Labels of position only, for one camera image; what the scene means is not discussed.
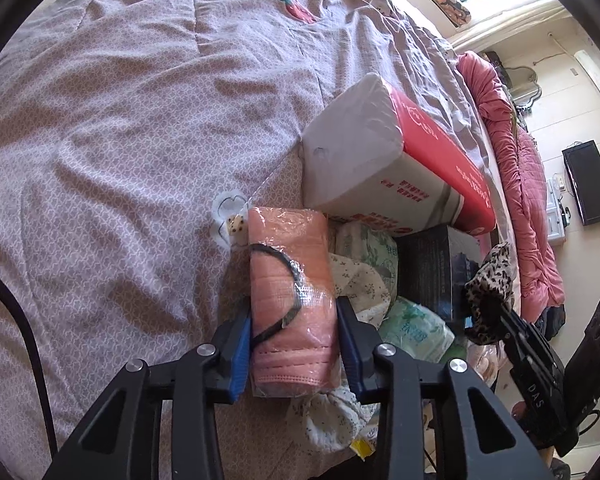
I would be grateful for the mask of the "leopard print scrunchie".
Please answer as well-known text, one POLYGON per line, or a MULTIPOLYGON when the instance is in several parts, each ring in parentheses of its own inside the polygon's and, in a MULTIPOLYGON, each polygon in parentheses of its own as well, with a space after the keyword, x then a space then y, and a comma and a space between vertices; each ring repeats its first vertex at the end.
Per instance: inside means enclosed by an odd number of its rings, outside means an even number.
POLYGON ((466 283, 465 298, 471 317, 471 326, 465 330, 467 338, 478 346, 501 340, 504 334, 501 317, 513 310, 515 303, 508 243, 491 248, 476 275, 466 283))

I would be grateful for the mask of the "pink face mask pack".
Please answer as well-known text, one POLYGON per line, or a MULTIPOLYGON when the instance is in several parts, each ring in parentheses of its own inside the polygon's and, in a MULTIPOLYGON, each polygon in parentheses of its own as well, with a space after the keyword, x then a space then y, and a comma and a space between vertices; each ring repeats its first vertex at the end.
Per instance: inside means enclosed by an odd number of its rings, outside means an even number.
POLYGON ((318 211, 248 211, 251 380, 261 398, 298 398, 340 385, 327 220, 318 211))

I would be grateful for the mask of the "cream floral scrunchie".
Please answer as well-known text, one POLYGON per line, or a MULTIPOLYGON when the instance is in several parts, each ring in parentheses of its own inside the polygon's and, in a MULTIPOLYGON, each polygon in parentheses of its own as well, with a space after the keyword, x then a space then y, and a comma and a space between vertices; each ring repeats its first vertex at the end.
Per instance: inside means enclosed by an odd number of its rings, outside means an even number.
POLYGON ((370 349, 362 356, 355 354, 356 336, 377 330, 391 304, 388 286, 369 264, 331 254, 329 265, 336 292, 339 349, 344 352, 338 362, 340 385, 292 400, 286 415, 294 443, 310 453, 325 454, 350 448, 378 410, 376 404, 363 404, 356 396, 360 370, 370 364, 372 354, 370 349))

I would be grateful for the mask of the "yellow white snack packet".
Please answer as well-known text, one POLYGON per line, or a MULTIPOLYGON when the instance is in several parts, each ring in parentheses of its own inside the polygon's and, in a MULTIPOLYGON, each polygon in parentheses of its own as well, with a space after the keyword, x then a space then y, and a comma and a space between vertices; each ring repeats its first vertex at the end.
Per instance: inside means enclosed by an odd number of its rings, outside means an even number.
POLYGON ((366 437, 358 437, 351 442, 350 449, 361 460, 367 460, 376 451, 376 441, 366 437))

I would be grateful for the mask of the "pink puff in wrapper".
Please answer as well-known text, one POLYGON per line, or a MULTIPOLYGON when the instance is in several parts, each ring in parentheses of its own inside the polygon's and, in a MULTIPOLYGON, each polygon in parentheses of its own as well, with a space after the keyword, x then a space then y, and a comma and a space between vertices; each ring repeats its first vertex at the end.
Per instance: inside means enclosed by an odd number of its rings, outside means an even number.
POLYGON ((498 344, 479 346, 471 341, 467 343, 467 362, 482 378, 488 387, 492 387, 501 367, 501 352, 498 344))

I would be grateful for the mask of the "pink rumpled comforter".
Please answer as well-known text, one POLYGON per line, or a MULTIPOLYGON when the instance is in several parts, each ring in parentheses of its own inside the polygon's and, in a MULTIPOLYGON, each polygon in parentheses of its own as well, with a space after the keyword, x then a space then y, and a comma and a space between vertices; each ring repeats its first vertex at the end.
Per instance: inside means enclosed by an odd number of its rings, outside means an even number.
POLYGON ((519 124, 493 65, 475 52, 457 64, 486 125, 512 219, 521 291, 521 316, 535 322, 565 303, 565 289, 548 241, 547 182, 535 140, 519 124))

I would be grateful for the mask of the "green floral tissue packet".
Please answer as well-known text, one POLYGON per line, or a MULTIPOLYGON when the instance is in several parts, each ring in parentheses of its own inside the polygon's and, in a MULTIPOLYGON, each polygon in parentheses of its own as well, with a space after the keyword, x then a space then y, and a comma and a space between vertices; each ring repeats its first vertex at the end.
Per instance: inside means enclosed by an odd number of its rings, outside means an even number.
POLYGON ((393 237, 366 224, 353 221, 336 229, 335 252, 371 266, 385 283, 391 300, 396 299, 398 287, 398 248, 393 237))

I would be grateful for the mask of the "dark blue small box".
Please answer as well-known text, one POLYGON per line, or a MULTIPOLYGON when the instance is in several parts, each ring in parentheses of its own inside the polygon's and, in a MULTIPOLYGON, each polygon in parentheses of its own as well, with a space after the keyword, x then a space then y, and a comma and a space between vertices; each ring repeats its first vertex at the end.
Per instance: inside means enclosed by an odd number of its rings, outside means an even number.
POLYGON ((450 226, 434 226, 398 238, 396 248, 398 295, 461 330, 470 315, 465 285, 481 263, 478 240, 450 226))

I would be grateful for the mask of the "white drawer cabinet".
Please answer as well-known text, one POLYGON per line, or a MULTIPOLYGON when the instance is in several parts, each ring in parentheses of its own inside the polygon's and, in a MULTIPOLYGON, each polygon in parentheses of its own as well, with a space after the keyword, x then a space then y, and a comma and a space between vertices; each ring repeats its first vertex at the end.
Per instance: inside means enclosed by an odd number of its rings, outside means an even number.
POLYGON ((547 180, 547 239, 552 246, 566 241, 566 227, 570 225, 570 211, 562 203, 562 191, 554 178, 547 180))

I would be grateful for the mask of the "red white tissue pack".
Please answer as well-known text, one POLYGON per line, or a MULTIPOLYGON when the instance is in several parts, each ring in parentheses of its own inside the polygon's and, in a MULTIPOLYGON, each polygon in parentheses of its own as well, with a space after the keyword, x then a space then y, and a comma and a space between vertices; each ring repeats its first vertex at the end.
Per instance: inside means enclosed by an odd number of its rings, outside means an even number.
POLYGON ((403 236, 496 226, 482 172, 402 91, 365 75, 302 133, 304 206, 403 236))

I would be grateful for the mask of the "mauve patterned quilt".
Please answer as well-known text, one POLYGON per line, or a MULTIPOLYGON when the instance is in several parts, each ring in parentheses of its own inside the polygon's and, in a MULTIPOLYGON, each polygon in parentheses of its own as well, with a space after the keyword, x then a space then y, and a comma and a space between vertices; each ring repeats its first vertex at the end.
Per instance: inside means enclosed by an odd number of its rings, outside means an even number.
POLYGON ((249 288, 212 235, 301 204, 301 133, 368 73, 488 179, 450 46, 392 0, 57 0, 0 55, 0 278, 40 352, 59 440, 126 361, 208 340, 249 288))

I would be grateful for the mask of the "vanity mirror dresser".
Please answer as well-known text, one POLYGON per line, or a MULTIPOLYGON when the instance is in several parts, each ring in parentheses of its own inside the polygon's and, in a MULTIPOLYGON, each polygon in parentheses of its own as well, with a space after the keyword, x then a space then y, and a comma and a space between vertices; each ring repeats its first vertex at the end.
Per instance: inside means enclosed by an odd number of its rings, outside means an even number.
POLYGON ((530 115, 533 105, 542 96, 542 89, 535 71, 528 66, 505 67, 498 54, 493 50, 484 51, 483 54, 498 73, 516 111, 522 116, 530 115))

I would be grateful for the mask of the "black wall television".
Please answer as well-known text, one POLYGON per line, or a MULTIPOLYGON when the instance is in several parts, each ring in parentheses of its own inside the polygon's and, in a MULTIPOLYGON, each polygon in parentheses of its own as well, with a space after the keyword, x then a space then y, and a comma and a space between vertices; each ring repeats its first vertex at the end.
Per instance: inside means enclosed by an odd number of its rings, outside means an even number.
POLYGON ((565 170, 584 226, 600 223, 600 151, 586 141, 562 151, 565 170))

